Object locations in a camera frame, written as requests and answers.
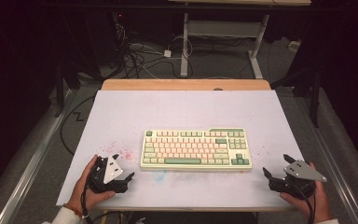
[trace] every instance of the dark background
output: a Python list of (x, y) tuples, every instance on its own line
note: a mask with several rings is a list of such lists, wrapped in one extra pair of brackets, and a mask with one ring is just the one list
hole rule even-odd
[[(318, 4), (325, 6), (346, 3), (321, 2)], [(358, 149), (358, 1), (353, 2), (348, 2), (351, 5), (343, 15), (323, 14), (311, 25), (301, 16), (271, 17), (265, 39), (272, 42), (285, 36), (298, 40), (308, 32), (290, 73), (310, 64), (320, 68), (322, 87)], [(95, 15), (69, 13), (64, 20), (60, 13), (37, 7), (36, 1), (0, 1), (0, 176), (50, 106), (48, 95), (57, 65), (63, 64), (64, 77), (75, 87), (76, 80), (71, 77), (76, 71), (98, 75), (98, 65), (117, 56), (107, 53), (115, 47), (108, 20)], [(161, 41), (182, 30), (180, 14), (124, 15), (128, 27)], [(139, 22), (144, 17), (153, 22), (149, 23), (154, 24), (153, 29), (145, 29)], [(107, 47), (98, 45), (102, 42), (108, 43)], [(79, 67), (66, 66), (69, 59)], [(304, 86), (304, 82), (311, 86), (305, 77), (292, 84)]]

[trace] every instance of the table leg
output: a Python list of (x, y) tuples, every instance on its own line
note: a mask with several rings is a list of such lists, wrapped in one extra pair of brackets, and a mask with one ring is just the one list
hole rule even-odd
[(187, 77), (187, 66), (188, 66), (188, 13), (185, 13), (185, 19), (183, 24), (183, 49), (182, 49), (182, 61), (180, 66), (180, 77)]
[(260, 24), (260, 28), (258, 29), (257, 38), (255, 40), (255, 48), (253, 50), (249, 50), (249, 60), (251, 62), (255, 78), (263, 78), (261, 75), (260, 66), (257, 62), (257, 52), (260, 49), (261, 41), (263, 40), (264, 32), (266, 31), (267, 22), (269, 21), (269, 15), (265, 15), (263, 17), (263, 21)]

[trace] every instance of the person's left hand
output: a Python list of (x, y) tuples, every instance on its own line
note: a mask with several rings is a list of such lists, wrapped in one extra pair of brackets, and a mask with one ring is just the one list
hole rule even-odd
[[(89, 175), (92, 167), (95, 165), (95, 162), (97, 161), (98, 156), (94, 155), (92, 160), (89, 162), (89, 164), (86, 166), (86, 168), (83, 171), (83, 174), (81, 177), (77, 180), (74, 191), (72, 192), (71, 199), (67, 204), (72, 205), (77, 211), (83, 212), (82, 206), (81, 206), (81, 195), (84, 190), (84, 185), (87, 181), (87, 176)], [(86, 191), (86, 208), (90, 210), (96, 203), (103, 202), (105, 200), (108, 200), (112, 197), (114, 197), (116, 193), (114, 191), (106, 191), (103, 193), (94, 193), (91, 189), (87, 189)]]

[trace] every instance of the sleeve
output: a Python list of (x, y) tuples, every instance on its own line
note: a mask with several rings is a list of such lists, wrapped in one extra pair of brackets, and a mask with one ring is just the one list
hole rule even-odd
[(81, 219), (71, 209), (62, 207), (54, 218), (53, 222), (44, 222), (43, 224), (79, 224)]
[(339, 224), (338, 223), (338, 219), (331, 219), (331, 220), (327, 220), (327, 221), (323, 221), (323, 222), (318, 222), (316, 224)]

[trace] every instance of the hand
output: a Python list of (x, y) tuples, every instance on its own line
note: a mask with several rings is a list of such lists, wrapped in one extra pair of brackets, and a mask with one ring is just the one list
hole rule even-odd
[[(315, 166), (313, 165), (312, 162), (310, 162), (310, 167), (315, 169)], [(315, 188), (316, 210), (315, 210), (314, 222), (317, 223), (326, 220), (331, 220), (333, 218), (330, 212), (330, 205), (327, 199), (327, 194), (324, 191), (324, 185), (322, 184), (321, 181), (315, 181), (315, 185), (316, 185)], [(310, 209), (304, 200), (299, 200), (293, 197), (292, 195), (284, 192), (282, 192), (280, 196), (285, 201), (290, 203), (293, 207), (295, 207), (298, 211), (304, 214), (307, 218), (310, 218)], [(309, 197), (309, 200), (310, 200), (310, 204), (312, 205), (312, 208), (315, 209), (313, 207), (313, 203), (314, 203), (313, 195)]]
[[(97, 161), (98, 156), (94, 155), (92, 160), (89, 162), (89, 164), (86, 166), (86, 168), (83, 171), (83, 174), (81, 177), (77, 180), (74, 191), (72, 192), (71, 199), (67, 204), (71, 204), (77, 211), (83, 212), (82, 206), (81, 206), (81, 195), (84, 190), (84, 185), (87, 181), (87, 176), (89, 175), (89, 172), (91, 171), (92, 167), (95, 165), (95, 162)], [(86, 191), (86, 208), (90, 210), (96, 203), (103, 202), (105, 200), (108, 200), (112, 197), (114, 197), (116, 193), (114, 191), (106, 191), (103, 193), (94, 193), (91, 189), (87, 189)]]

